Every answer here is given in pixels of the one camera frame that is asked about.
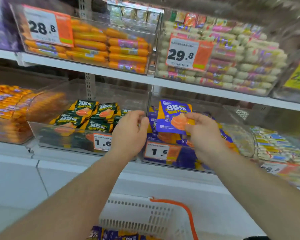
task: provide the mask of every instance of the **white price tag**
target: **white price tag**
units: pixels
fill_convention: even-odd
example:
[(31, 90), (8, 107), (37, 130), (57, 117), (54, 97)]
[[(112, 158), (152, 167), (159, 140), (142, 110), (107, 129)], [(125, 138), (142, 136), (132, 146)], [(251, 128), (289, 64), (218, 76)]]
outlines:
[(94, 149), (110, 151), (112, 136), (94, 133)]
[(265, 162), (264, 164), (261, 165), (261, 168), (264, 168), (268, 173), (271, 174), (277, 174), (285, 167), (287, 167), (286, 164), (275, 163), (275, 162)]
[(55, 14), (24, 7), (24, 15), (29, 25), (31, 37), (34, 40), (62, 44)]
[(170, 146), (155, 142), (148, 142), (145, 148), (145, 157), (167, 160)]
[(193, 68), (199, 42), (181, 38), (171, 38), (166, 64), (168, 66)]

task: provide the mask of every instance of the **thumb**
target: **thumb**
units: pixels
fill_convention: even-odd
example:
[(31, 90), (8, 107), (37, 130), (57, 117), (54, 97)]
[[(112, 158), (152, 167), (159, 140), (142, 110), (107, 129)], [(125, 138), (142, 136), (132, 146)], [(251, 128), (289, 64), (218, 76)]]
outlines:
[(186, 132), (189, 132), (190, 134), (192, 134), (193, 130), (194, 130), (194, 125), (191, 125), (191, 124), (186, 124), (185, 125), (185, 131)]
[(150, 122), (148, 117), (143, 117), (140, 123), (139, 133), (141, 133), (142, 135), (146, 135), (148, 131), (149, 123)]

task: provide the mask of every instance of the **shopping basket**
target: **shopping basket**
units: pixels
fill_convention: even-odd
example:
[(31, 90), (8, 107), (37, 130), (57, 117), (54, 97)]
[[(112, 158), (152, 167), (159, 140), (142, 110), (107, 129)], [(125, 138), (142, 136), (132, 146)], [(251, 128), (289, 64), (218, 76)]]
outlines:
[(164, 240), (198, 240), (191, 211), (172, 200), (112, 193), (98, 225)]

